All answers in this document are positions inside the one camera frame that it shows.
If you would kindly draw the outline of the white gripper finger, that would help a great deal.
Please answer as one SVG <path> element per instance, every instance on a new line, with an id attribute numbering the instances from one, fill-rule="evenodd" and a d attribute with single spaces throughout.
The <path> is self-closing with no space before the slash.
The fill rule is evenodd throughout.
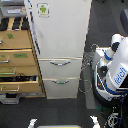
<path id="1" fill-rule="evenodd" d="M 100 124 L 98 122 L 98 118 L 96 116 L 90 116 L 90 118 L 92 119 L 93 123 L 94 123 L 94 126 L 93 128 L 101 128 L 100 127 Z"/>
<path id="2" fill-rule="evenodd" d="M 28 128 L 34 128 L 34 125 L 36 122 L 37 122 L 37 119 L 31 119 Z"/>

